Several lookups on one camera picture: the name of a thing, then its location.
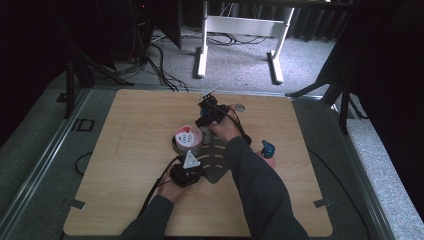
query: white metal frame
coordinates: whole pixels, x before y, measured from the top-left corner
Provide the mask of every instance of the white metal frame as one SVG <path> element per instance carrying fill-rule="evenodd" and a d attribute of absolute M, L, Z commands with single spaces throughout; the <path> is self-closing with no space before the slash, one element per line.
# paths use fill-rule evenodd
<path fill-rule="evenodd" d="M 270 51 L 270 64 L 273 66 L 275 80 L 283 83 L 283 73 L 280 66 L 280 53 L 290 26 L 294 8 L 290 9 L 290 14 L 283 21 L 270 21 L 234 17 L 221 17 L 208 15 L 209 2 L 203 2 L 203 22 L 202 22 L 202 47 L 199 57 L 198 77 L 206 76 L 206 60 L 208 56 L 208 46 L 206 45 L 208 32 L 220 32 L 229 34 L 253 35 L 261 37 L 278 38 L 275 50 Z"/>

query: gray carpet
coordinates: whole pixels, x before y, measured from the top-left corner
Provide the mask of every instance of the gray carpet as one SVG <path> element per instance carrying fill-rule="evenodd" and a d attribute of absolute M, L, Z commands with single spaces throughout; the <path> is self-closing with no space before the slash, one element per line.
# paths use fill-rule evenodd
<path fill-rule="evenodd" d="M 311 41 L 309 43 L 288 39 L 283 46 L 281 62 L 285 83 L 274 85 L 270 79 L 266 52 L 275 45 L 274 39 L 266 39 L 257 45 L 210 46 L 206 77 L 196 79 L 193 76 L 196 48 L 199 39 L 184 39 L 183 49 L 164 40 L 158 44 L 164 50 L 164 69 L 174 77 L 183 80 L 189 87 L 211 89 L 221 85 L 219 90 L 237 92 L 289 93 L 303 88 L 315 81 L 322 64 L 330 53 L 334 43 Z M 158 52 L 151 48 L 149 56 L 158 62 Z M 120 61 L 118 66 L 128 67 Z M 152 75 L 146 66 L 136 76 L 127 80 L 135 82 L 135 88 L 147 85 L 163 85 Z M 61 123 L 64 104 L 56 103 L 60 92 L 64 91 L 64 75 L 52 82 L 42 98 L 37 102 L 27 119 L 21 124 L 9 142 L 0 149 L 0 187 L 2 201 L 0 214 L 18 193 L 34 163 L 42 154 L 54 131 Z M 93 131 L 71 131 L 59 149 L 49 171 L 34 194 L 31 202 L 14 228 L 10 239 L 59 239 L 69 207 L 62 204 L 64 199 L 73 198 L 81 176 L 74 169 L 78 157 L 94 149 L 96 139 L 107 116 L 115 90 L 119 89 L 110 80 L 98 80 L 87 103 L 80 112 L 79 119 L 95 120 Z M 312 92 L 323 95 L 325 87 Z M 379 239 L 365 207 L 361 193 L 347 164 L 347 154 L 341 147 L 344 137 L 335 127 L 333 110 L 315 100 L 297 100 L 294 102 L 296 114 L 304 134 L 305 142 L 337 174 L 354 199 L 360 213 L 370 229 L 371 239 Z M 365 228 L 353 205 L 349 202 L 339 184 L 328 169 L 310 154 L 311 161 L 324 197 L 331 199 L 334 205 L 328 207 L 334 233 L 325 239 L 367 239 Z M 65 239 L 115 239 L 114 237 L 68 237 Z"/>

